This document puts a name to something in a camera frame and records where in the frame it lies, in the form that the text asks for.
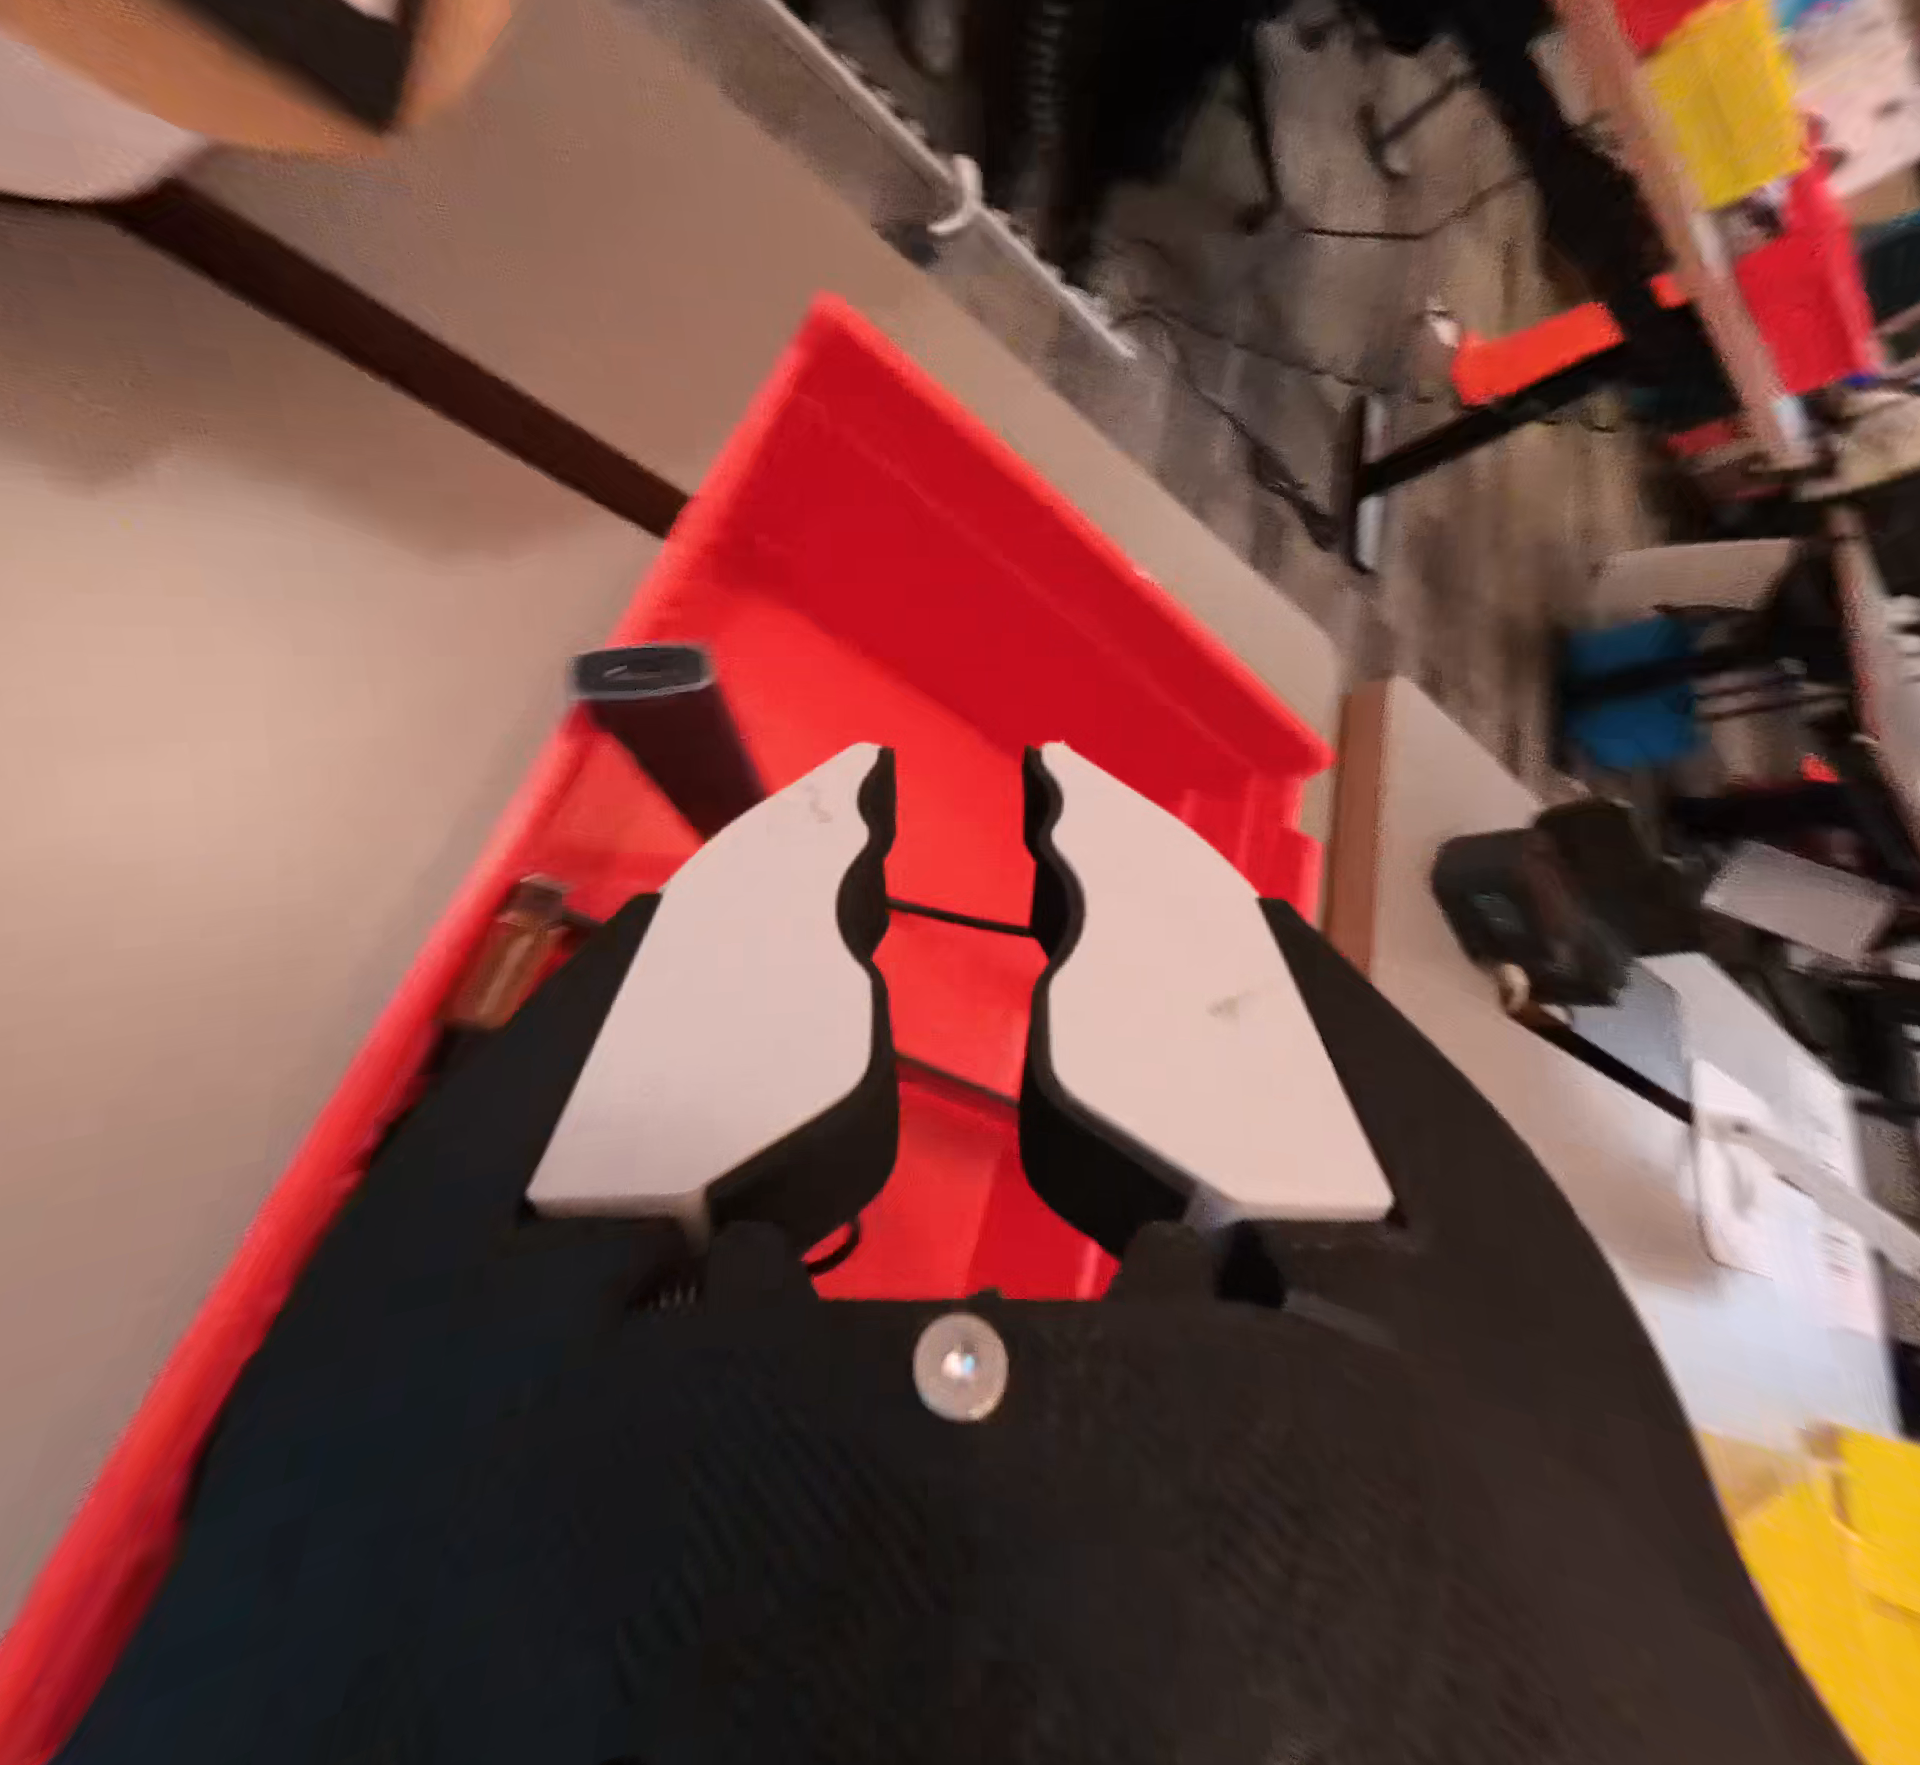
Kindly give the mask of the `blue office chair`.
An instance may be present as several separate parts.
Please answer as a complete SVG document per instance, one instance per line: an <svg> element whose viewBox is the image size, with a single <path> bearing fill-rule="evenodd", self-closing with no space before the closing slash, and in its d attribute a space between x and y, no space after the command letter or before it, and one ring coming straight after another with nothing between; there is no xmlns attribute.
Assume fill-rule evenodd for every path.
<svg viewBox="0 0 1920 1765"><path fill-rule="evenodd" d="M1566 631L1552 685L1554 764L1634 773L1706 752L1709 731L1690 670L1703 633L1671 615Z"/></svg>

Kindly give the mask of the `large yellow storage bin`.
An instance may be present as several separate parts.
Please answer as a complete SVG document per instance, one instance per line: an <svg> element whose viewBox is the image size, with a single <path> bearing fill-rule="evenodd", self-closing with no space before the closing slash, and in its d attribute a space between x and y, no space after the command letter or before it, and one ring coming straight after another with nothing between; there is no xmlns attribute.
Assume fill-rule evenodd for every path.
<svg viewBox="0 0 1920 1765"><path fill-rule="evenodd" d="M1867 1763L1917 1758L1917 1447L1818 1424L1787 1449L1696 1436L1739 1559Z"/></svg>

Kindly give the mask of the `black electronic box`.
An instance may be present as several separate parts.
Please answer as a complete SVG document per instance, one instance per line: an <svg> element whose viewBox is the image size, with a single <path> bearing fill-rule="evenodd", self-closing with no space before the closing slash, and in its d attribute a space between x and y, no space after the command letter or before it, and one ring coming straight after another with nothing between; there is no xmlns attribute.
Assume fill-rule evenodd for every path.
<svg viewBox="0 0 1920 1765"><path fill-rule="evenodd" d="M1478 967L1519 974L1538 1005L1599 1009L1662 929L1662 866L1630 807L1587 797L1442 842L1427 883Z"/></svg>

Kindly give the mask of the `white paper sheets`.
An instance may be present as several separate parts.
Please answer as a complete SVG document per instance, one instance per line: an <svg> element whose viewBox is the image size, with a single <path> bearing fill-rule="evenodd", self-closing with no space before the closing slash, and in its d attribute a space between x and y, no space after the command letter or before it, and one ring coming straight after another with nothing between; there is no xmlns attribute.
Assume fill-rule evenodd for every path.
<svg viewBox="0 0 1920 1765"><path fill-rule="evenodd" d="M1855 1120L1821 1070L1767 1099L1713 1061L1690 1067L1691 1177L1716 1267L1763 1277L1832 1330L1883 1338L1880 1263L1911 1235L1866 1191Z"/></svg>

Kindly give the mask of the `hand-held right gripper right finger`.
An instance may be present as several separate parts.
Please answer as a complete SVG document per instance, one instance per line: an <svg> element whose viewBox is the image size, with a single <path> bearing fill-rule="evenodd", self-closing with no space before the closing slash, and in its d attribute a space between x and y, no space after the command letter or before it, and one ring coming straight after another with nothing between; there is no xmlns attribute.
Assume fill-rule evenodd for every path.
<svg viewBox="0 0 1920 1765"><path fill-rule="evenodd" d="M1041 952L1019 1170L1107 1258L1141 1231L1371 1231L1397 1207L1277 930L1284 905L1063 743L1022 756Z"/></svg>

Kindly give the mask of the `small yellow storage bin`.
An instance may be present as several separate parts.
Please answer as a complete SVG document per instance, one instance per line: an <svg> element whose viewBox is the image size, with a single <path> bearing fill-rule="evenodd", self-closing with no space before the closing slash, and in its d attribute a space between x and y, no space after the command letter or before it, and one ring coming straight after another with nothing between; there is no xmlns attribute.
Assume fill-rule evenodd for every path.
<svg viewBox="0 0 1920 1765"><path fill-rule="evenodd" d="M1726 210L1794 178L1809 141L1767 0L1712 0L1640 62L1696 202Z"/></svg>

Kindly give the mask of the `dark grey USB hub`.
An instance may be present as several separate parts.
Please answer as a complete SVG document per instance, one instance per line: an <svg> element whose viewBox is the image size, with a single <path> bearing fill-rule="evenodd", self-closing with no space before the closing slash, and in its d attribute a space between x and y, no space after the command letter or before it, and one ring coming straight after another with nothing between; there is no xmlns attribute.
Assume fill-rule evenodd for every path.
<svg viewBox="0 0 1920 1765"><path fill-rule="evenodd" d="M568 693L704 841L768 797L708 648L645 642L569 660Z"/></svg>

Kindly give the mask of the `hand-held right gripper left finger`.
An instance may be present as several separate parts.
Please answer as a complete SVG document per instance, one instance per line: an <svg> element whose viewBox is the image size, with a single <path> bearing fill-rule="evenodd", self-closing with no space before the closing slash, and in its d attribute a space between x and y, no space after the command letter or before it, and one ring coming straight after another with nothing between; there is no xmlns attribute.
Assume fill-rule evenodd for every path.
<svg viewBox="0 0 1920 1765"><path fill-rule="evenodd" d="M651 902L534 1168L546 1221L772 1224L813 1248L899 1157L878 949L897 834L889 748L849 745L708 841Z"/></svg>

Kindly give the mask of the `grey desk with brown edge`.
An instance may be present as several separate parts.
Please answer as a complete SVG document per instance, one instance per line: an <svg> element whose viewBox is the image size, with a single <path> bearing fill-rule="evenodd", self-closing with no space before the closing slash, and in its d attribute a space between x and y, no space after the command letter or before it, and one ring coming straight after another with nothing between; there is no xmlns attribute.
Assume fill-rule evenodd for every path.
<svg viewBox="0 0 1920 1765"><path fill-rule="evenodd" d="M1448 930L1427 883L1437 846L1526 824L1539 800L1404 679L1345 699L1330 799L1322 929L1544 1165L1691 1424L1779 1449L1818 1424L1897 1439L1886 1320L1880 1340L1832 1330L1770 1278L1716 1267L1690 1131L1526 1033Z"/></svg>

